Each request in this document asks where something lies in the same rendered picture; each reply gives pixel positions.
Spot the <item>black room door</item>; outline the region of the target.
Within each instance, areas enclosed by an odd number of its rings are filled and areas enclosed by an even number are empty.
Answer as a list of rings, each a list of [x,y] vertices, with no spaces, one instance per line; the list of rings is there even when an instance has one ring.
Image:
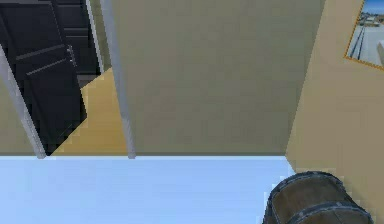
[[[0,45],[45,154],[51,155],[86,119],[53,4],[0,0]]]

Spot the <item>brown wooden barrel bin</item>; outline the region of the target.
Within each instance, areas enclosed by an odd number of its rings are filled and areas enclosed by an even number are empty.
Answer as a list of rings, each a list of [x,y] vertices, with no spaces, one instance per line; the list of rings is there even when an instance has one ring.
[[[374,224],[369,212],[347,193],[343,182],[322,171],[282,180],[271,191],[262,224]]]

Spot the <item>orange framed wall picture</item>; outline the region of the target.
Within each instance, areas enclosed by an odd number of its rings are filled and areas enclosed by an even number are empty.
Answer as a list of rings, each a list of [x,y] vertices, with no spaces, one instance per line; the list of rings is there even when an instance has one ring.
[[[384,0],[362,0],[344,57],[384,70]]]

